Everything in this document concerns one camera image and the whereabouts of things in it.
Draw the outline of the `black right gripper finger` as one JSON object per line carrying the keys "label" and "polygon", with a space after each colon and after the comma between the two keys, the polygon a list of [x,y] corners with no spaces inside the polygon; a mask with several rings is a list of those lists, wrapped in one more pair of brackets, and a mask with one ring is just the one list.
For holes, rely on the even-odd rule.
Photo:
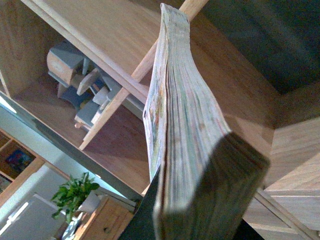
{"label": "black right gripper finger", "polygon": [[121,233],[119,240],[155,240],[153,210],[156,202],[159,172],[154,176],[137,212]]}

